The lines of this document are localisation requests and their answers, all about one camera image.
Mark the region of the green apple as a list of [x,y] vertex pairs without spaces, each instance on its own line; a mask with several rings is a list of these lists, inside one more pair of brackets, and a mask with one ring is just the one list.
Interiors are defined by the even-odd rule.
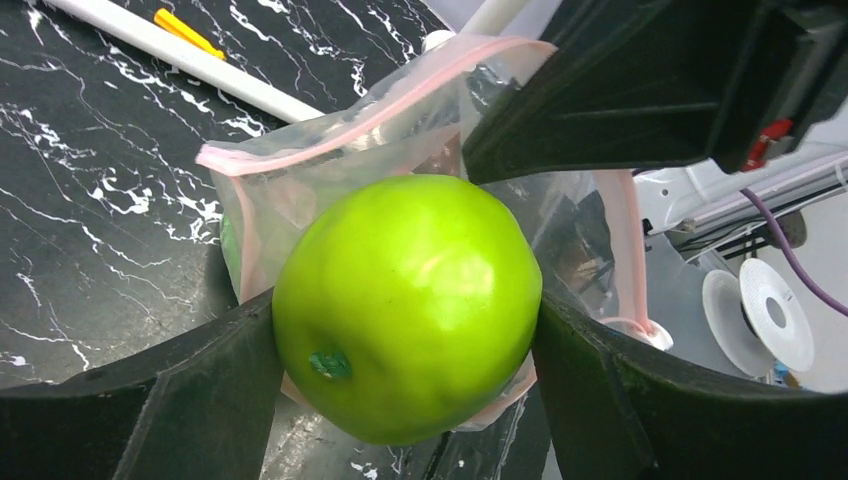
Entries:
[[305,231],[272,297],[306,402],[368,443],[434,437],[491,404],[532,343],[542,273],[511,211],[445,175],[392,177]]

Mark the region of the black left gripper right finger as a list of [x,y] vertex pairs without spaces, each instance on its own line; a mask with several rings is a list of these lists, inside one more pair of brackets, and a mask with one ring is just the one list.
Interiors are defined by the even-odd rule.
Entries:
[[566,479],[843,479],[847,397],[719,373],[552,296],[533,357]]

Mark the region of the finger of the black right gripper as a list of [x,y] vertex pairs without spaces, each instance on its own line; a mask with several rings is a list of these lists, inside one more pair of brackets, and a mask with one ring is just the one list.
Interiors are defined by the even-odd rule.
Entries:
[[475,183],[705,159],[755,170],[847,94],[843,1],[565,1],[542,37],[554,53],[464,145]]

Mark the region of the clear zip top bag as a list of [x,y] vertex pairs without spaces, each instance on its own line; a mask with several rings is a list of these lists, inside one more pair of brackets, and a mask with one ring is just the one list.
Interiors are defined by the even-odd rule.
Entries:
[[[241,143],[211,142],[197,157],[224,208],[221,243],[233,289],[247,301],[270,289],[304,229],[354,189],[393,175],[482,173],[463,144],[524,91],[555,47],[521,37],[441,35],[352,107]],[[558,167],[511,174],[488,190],[513,212],[557,298],[581,307],[581,267],[612,269],[620,305],[591,317],[660,350],[670,333],[647,314],[638,198],[622,170]]]

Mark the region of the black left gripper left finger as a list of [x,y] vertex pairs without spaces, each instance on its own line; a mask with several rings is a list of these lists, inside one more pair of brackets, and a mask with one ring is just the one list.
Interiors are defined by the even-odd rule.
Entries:
[[1,393],[5,479],[256,479],[283,371],[263,293],[59,384]]

